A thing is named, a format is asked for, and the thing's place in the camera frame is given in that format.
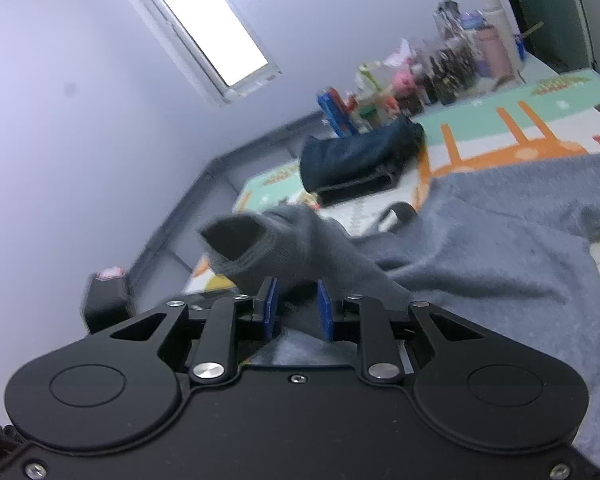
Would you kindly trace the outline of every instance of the door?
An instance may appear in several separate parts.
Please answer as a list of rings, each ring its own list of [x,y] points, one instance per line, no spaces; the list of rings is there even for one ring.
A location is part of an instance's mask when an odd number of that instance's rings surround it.
[[[519,0],[527,26],[544,22],[529,37],[536,56],[557,72],[592,66],[587,22],[580,0]]]

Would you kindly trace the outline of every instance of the clutter on shelf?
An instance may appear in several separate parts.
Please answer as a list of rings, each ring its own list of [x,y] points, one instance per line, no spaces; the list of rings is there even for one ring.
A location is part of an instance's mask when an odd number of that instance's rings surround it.
[[[433,15],[438,38],[402,39],[383,62],[361,64],[356,89],[344,99],[335,88],[319,92],[318,104],[336,134],[366,134],[400,115],[518,85],[524,36],[514,36],[500,0],[480,2],[481,10],[469,12],[452,0],[440,2]]]

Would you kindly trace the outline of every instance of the white wall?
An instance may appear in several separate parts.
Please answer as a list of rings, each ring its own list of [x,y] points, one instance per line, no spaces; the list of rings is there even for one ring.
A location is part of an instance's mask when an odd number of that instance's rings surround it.
[[[233,1],[284,75],[212,108],[128,0],[0,0],[0,423],[13,371],[84,334],[90,272],[128,266],[213,156],[433,37],[439,0]]]
[[[84,335],[88,274],[131,264],[206,163],[171,61],[148,79],[90,4],[0,0],[1,423],[8,377]]]

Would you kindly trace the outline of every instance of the play mat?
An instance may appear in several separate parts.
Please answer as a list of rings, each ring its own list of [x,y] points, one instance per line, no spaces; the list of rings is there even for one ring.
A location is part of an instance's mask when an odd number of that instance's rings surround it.
[[[359,235],[394,202],[422,205],[433,177],[506,164],[600,153],[600,76],[582,70],[467,102],[416,118],[427,147],[397,188],[329,208],[318,208],[302,188],[297,161],[247,181],[234,211],[261,212],[276,204],[307,203]],[[591,247],[600,271],[600,240]],[[233,284],[203,257],[186,293]]]

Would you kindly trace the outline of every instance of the gray cloth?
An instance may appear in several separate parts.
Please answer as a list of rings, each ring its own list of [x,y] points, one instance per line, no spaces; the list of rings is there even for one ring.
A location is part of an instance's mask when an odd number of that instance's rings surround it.
[[[574,446],[600,466],[600,275],[589,254],[600,155],[434,179],[418,216],[360,238],[305,207],[251,217],[266,234],[238,259],[209,247],[214,270],[245,291],[267,275],[287,287],[326,276],[387,308],[430,301],[571,365],[590,395]]]

